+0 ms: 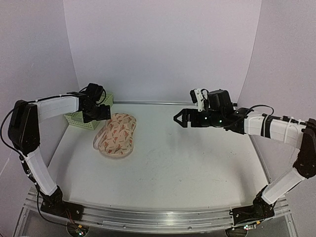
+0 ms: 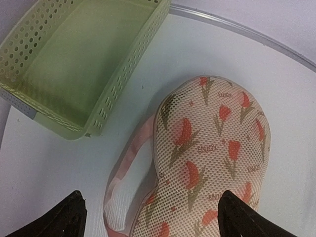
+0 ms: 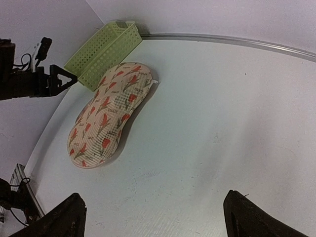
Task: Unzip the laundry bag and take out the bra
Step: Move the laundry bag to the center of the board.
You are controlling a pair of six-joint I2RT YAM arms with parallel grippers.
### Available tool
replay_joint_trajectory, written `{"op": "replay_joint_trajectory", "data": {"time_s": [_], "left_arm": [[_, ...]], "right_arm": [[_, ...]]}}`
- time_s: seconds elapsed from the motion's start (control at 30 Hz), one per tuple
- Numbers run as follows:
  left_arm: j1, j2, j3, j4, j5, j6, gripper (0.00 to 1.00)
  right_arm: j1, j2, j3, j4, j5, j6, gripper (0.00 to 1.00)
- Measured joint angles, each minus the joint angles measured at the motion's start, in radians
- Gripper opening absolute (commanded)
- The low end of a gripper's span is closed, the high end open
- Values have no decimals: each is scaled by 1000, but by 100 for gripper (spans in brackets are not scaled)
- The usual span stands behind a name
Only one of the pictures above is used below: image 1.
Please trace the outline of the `floral mesh laundry bag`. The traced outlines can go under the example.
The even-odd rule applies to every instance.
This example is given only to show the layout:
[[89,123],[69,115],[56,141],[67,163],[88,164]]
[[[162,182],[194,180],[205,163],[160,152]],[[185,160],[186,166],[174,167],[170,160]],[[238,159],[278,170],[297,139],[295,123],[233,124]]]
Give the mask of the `floral mesh laundry bag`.
[[125,113],[114,113],[93,140],[93,148],[109,158],[123,158],[132,153],[137,120]]

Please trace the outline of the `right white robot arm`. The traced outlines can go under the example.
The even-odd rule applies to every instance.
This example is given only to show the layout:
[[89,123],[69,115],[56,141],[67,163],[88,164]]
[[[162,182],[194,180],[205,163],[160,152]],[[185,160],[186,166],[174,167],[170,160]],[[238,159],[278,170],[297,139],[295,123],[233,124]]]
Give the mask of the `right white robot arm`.
[[236,108],[226,90],[193,89],[190,92],[195,109],[182,109],[173,117],[181,127],[216,127],[238,134],[256,135],[283,142],[299,150],[292,168],[265,187],[248,214],[259,219],[282,195],[300,182],[316,175],[316,121],[295,120],[261,114],[255,109]]

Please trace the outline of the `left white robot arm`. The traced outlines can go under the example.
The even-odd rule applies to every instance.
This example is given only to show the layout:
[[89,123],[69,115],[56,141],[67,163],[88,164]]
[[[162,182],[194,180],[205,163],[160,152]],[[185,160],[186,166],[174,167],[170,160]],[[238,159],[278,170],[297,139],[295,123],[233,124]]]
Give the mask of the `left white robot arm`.
[[32,101],[18,100],[4,117],[8,125],[9,145],[2,143],[18,154],[29,179],[46,196],[54,195],[59,189],[49,174],[40,151],[39,124],[46,119],[67,113],[81,112],[83,122],[102,121],[111,118],[111,107],[104,105],[101,96],[106,91],[101,85],[90,83],[79,92],[54,95]]

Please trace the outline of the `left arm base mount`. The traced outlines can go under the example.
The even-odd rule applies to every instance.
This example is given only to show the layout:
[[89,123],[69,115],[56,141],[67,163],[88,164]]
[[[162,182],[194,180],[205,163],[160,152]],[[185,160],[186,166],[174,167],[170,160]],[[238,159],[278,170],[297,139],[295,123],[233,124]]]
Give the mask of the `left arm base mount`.
[[63,192],[59,186],[57,186],[57,189],[50,196],[45,195],[41,190],[39,194],[43,199],[40,211],[73,221],[81,220],[84,210],[83,205],[64,201]]

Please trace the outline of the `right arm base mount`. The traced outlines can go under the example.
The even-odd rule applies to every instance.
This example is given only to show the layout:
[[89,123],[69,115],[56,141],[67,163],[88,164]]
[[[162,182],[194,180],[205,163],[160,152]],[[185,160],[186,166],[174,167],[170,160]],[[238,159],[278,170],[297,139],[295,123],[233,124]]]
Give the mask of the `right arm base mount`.
[[275,202],[268,204],[261,197],[256,197],[252,205],[233,208],[229,214],[233,217],[236,227],[274,217],[274,207]]

